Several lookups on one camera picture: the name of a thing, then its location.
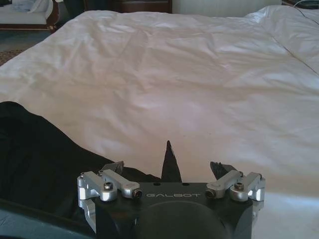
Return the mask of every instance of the carpet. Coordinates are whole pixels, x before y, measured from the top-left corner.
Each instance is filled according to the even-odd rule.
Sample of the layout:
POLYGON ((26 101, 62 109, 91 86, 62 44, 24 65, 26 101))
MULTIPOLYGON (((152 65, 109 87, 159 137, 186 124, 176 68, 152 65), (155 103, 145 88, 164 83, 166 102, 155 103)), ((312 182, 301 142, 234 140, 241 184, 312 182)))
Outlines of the carpet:
POLYGON ((0 52, 0 66, 2 66, 5 62, 17 56, 24 50, 11 50, 11 51, 3 51, 0 52))

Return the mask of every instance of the wooden furniture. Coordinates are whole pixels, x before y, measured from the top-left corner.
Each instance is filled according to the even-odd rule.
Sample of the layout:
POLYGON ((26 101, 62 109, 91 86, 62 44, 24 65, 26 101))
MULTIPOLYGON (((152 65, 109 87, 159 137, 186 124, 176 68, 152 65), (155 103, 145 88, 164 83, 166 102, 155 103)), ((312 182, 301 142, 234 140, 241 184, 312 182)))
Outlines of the wooden furniture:
POLYGON ((172 0, 113 0, 112 6, 112 10, 117 12, 172 12, 172 0))

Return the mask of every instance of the floor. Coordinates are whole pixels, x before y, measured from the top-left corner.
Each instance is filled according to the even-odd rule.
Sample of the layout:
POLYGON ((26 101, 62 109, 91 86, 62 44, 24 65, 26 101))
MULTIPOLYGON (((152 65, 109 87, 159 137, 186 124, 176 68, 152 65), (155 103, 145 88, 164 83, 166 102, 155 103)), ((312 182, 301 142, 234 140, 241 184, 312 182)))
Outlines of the floor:
POLYGON ((49 35, 48 31, 0 30, 0 66, 49 35))

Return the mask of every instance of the sofa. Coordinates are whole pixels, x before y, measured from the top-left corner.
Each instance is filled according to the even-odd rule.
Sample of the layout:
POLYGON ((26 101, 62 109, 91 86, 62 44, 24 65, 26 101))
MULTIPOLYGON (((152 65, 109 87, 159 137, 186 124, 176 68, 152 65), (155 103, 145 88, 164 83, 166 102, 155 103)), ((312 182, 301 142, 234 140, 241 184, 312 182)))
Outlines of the sofa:
POLYGON ((0 7, 0 30, 49 30, 55 32, 68 13, 63 0, 36 0, 28 12, 14 9, 13 4, 0 7))

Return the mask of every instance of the wall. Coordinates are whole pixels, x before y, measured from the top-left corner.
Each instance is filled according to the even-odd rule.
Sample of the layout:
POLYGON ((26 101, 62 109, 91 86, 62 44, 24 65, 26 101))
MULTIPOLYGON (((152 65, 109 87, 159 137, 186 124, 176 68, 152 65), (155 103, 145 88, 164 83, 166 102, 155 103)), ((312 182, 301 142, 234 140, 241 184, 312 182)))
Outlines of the wall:
POLYGON ((173 13, 206 16, 245 16, 282 0, 172 0, 173 13))

